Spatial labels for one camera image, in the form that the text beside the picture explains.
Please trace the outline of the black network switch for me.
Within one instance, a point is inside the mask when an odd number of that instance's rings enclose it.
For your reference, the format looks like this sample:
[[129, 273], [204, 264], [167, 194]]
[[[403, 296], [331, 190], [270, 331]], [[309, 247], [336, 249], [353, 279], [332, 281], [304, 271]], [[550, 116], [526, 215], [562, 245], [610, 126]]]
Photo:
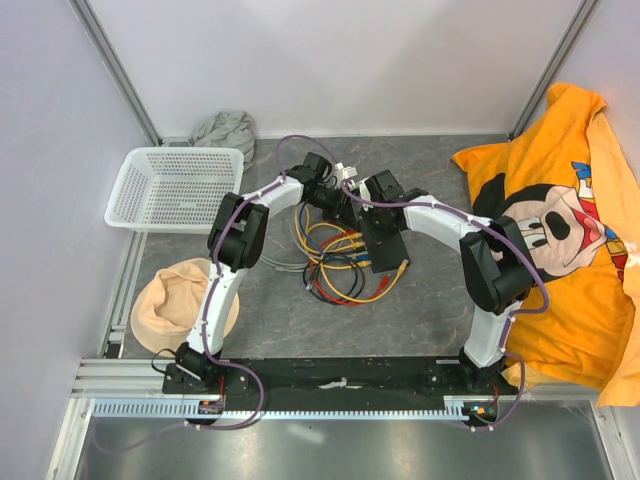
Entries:
[[397, 270], [410, 256], [400, 232], [378, 234], [363, 230], [363, 239], [371, 261], [373, 273]]

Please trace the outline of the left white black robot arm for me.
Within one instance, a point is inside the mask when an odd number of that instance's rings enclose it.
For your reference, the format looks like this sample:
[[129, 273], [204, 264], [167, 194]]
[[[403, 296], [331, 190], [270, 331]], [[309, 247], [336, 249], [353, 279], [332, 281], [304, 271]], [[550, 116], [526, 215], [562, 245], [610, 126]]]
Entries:
[[283, 171], [262, 189], [245, 196], [225, 195], [208, 237], [211, 267], [199, 315], [164, 371], [163, 393], [211, 394], [228, 371], [251, 372], [219, 357], [236, 293], [262, 254], [269, 219], [303, 201], [338, 212], [344, 195], [327, 182], [333, 177], [341, 186], [355, 175], [351, 167], [309, 153], [302, 164]]

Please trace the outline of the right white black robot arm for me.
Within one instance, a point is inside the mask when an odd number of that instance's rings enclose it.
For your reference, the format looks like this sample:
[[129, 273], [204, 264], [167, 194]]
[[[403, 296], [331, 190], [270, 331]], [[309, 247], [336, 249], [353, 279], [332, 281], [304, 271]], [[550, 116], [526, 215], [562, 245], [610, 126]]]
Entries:
[[532, 287], [544, 286], [515, 220], [464, 212], [418, 188], [405, 191], [389, 171], [345, 181], [343, 188], [376, 228], [425, 234], [459, 253], [474, 313], [457, 377], [465, 391], [483, 392], [504, 369], [507, 339], [524, 300]]

